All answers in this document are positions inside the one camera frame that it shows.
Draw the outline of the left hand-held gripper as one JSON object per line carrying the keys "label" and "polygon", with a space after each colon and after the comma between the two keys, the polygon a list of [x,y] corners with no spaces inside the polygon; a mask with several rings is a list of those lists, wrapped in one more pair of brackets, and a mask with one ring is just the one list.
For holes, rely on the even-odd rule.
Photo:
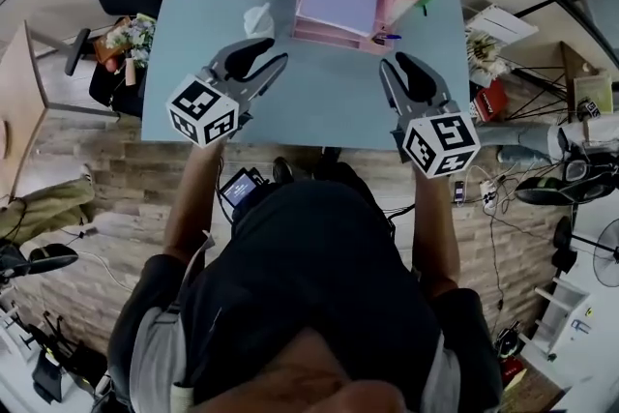
{"label": "left hand-held gripper", "polygon": [[247,76],[273,38],[245,39],[221,48],[198,74],[188,74],[166,102],[172,127],[199,147],[229,136],[251,119],[251,101],[262,96],[285,69],[283,53]]}

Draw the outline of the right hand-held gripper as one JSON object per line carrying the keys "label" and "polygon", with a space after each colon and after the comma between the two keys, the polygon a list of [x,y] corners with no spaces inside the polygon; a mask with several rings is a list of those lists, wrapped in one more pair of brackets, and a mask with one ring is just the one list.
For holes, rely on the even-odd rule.
{"label": "right hand-held gripper", "polygon": [[[380,61],[379,76],[388,103],[398,114],[392,136],[401,161],[412,162],[428,179],[466,169],[481,149],[469,113],[448,99],[444,78],[430,65],[401,51],[396,60],[406,74],[408,89],[386,58]],[[426,112],[414,117],[409,98],[426,103]]]}

